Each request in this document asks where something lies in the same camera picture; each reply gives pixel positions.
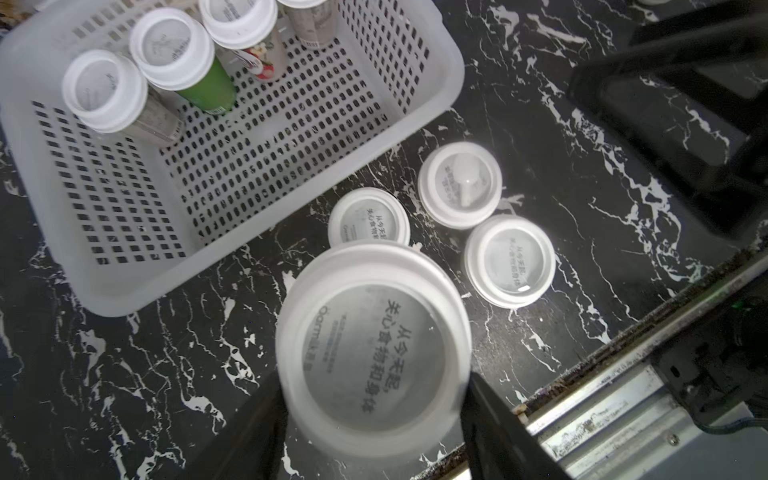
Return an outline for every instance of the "yogurt cup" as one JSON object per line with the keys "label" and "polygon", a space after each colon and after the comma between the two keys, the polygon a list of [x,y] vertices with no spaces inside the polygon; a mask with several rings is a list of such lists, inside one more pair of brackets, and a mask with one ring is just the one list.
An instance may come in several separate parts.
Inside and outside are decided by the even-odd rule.
{"label": "yogurt cup", "polygon": [[278,374],[296,424],[334,458],[416,459],[458,420],[472,338],[451,279],[387,240],[326,251],[277,322]]}
{"label": "yogurt cup", "polygon": [[147,79],[134,62],[106,50],[76,57],[61,83],[67,107],[98,133],[121,132],[169,147],[184,132],[184,121],[149,95]]}
{"label": "yogurt cup", "polygon": [[552,285],[557,264],[547,234],[515,215],[494,215],[475,228],[463,260],[478,293],[509,309],[538,300]]}
{"label": "yogurt cup", "polygon": [[276,0],[200,0],[211,38],[233,51],[259,81],[281,78],[288,66],[277,32]]}
{"label": "yogurt cup", "polygon": [[280,0],[301,45],[321,50],[333,43],[339,0]]}
{"label": "yogurt cup", "polygon": [[131,56],[158,88],[176,91],[207,114],[232,110],[237,93],[205,27],[175,8],[156,8],[131,31]]}
{"label": "yogurt cup", "polygon": [[354,240],[394,240],[408,245],[411,223],[406,209],[379,188],[358,188],[339,200],[328,221],[331,247]]}

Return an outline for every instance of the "lid top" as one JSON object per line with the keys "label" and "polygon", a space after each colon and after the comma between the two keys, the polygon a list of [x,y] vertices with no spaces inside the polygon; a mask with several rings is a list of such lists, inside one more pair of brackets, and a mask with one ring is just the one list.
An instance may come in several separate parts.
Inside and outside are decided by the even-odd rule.
{"label": "lid top", "polygon": [[544,280],[544,252],[525,230],[503,230],[491,237],[484,261],[491,281],[510,295],[536,290]]}
{"label": "lid top", "polygon": [[303,344],[318,406],[357,430],[390,431],[416,419],[439,390],[445,347],[427,307],[390,286],[356,286],[316,314]]}
{"label": "lid top", "polygon": [[438,166],[435,185],[440,200],[449,208],[472,212],[488,203],[492,194],[491,171],[480,157],[457,153]]}
{"label": "lid top", "polygon": [[191,36],[189,26],[175,18],[152,25],[141,42],[144,60],[154,66],[174,63],[187,50]]}
{"label": "lid top", "polygon": [[199,0],[211,38],[230,50],[266,41],[277,23],[275,0]]}
{"label": "lid top", "polygon": [[234,22],[242,17],[257,0],[210,0],[210,14],[219,22]]}
{"label": "lid top", "polygon": [[352,190],[333,208],[328,222],[331,247],[354,240],[392,240],[408,245],[408,214],[389,193],[378,188]]}
{"label": "lid top", "polygon": [[377,199],[363,198],[346,209],[341,219],[344,243],[353,240],[396,240],[395,214]]}
{"label": "lid top", "polygon": [[147,80],[124,56],[89,50],[70,63],[61,96],[83,124],[110,134],[138,118],[147,103]]}
{"label": "lid top", "polygon": [[109,60],[98,60],[88,65],[74,85],[75,99],[85,111],[103,107],[118,88],[118,66]]}

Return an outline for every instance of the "plastic bottle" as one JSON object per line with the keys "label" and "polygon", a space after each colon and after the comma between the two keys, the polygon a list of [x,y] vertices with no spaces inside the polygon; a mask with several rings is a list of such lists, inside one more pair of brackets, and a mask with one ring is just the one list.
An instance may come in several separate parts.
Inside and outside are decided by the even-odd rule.
{"label": "plastic bottle", "polygon": [[288,59],[275,26],[275,0],[200,0],[199,6],[211,38],[232,50],[259,81],[285,74]]}
{"label": "plastic bottle", "polygon": [[90,50],[70,64],[61,83],[67,107],[98,133],[121,132],[168,147],[184,121],[151,97],[134,62],[106,50]]}
{"label": "plastic bottle", "polygon": [[280,0],[301,45],[321,50],[336,37],[338,0]]}
{"label": "plastic bottle", "polygon": [[214,54],[205,27],[175,8],[156,8],[134,26],[129,44],[152,84],[176,91],[207,114],[232,110],[235,86]]}

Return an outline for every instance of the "cup lid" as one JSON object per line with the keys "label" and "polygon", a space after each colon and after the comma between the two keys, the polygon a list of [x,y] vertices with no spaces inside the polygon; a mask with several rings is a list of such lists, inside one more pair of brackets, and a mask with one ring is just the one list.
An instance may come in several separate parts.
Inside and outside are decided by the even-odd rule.
{"label": "cup lid", "polygon": [[419,197],[439,223],[465,230],[493,214],[502,197],[502,171],[480,145],[448,144],[433,151],[419,172]]}
{"label": "cup lid", "polygon": [[538,300],[554,278],[556,259],[547,234],[531,221],[496,215],[472,231],[465,268],[487,301],[519,308]]}
{"label": "cup lid", "polygon": [[230,50],[253,47],[277,23],[275,0],[200,0],[198,5],[211,38]]}
{"label": "cup lid", "polygon": [[61,96],[84,124],[102,134],[123,130],[147,103],[147,80],[134,62],[106,50],[90,50],[70,63]]}
{"label": "cup lid", "polygon": [[379,188],[359,188],[344,195],[328,222],[331,247],[354,240],[411,241],[408,214],[391,194]]}
{"label": "cup lid", "polygon": [[214,64],[214,41],[205,27],[175,8],[156,8],[134,25],[128,43],[152,84],[179,91],[194,86]]}
{"label": "cup lid", "polygon": [[326,251],[291,287],[276,332],[296,424],[335,458],[413,458],[458,420],[472,339],[453,282],[392,241]]}
{"label": "cup lid", "polygon": [[280,3],[291,8],[312,8],[333,0],[280,0]]}

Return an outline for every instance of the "bottle label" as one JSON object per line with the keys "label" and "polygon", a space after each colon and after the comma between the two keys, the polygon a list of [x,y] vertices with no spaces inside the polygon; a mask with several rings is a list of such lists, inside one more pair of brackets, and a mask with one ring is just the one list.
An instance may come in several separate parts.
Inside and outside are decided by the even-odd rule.
{"label": "bottle label", "polygon": [[282,76],[288,64],[285,47],[278,39],[275,29],[264,41],[234,53],[245,68],[261,81],[272,81],[275,77]]}

